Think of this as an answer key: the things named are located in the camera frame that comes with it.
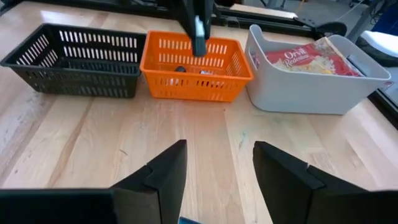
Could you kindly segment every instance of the table surface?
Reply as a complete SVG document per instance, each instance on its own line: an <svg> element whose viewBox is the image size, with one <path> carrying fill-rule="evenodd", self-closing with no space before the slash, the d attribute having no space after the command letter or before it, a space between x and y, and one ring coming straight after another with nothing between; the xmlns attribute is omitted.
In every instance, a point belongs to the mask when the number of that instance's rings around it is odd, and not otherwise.
<svg viewBox="0 0 398 224"><path fill-rule="evenodd" d="M42 22L183 31L175 21L23 2L0 17L0 58ZM211 31L243 48L248 35ZM269 113L255 108L246 91L233 103L156 100L140 77L131 100L57 96L36 93L8 68L0 74L3 188L108 187L179 139L188 140L181 215L203 223L272 223L252 165L254 141L369 190L398 188L398 132L367 99L344 116Z"/></svg>

